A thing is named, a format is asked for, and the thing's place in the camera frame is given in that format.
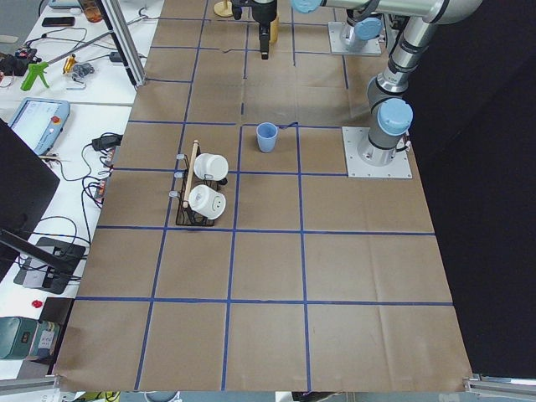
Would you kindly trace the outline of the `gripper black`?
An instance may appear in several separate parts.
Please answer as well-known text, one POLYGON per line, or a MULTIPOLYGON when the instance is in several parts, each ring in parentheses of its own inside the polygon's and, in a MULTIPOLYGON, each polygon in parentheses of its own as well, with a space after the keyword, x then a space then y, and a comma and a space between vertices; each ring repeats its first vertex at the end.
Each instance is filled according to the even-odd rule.
POLYGON ((270 52, 270 23, 276 19, 276 0, 232 0, 232 15, 235 20, 241 20, 242 9, 251 8, 252 18, 259 23, 260 57, 269 59, 270 52))

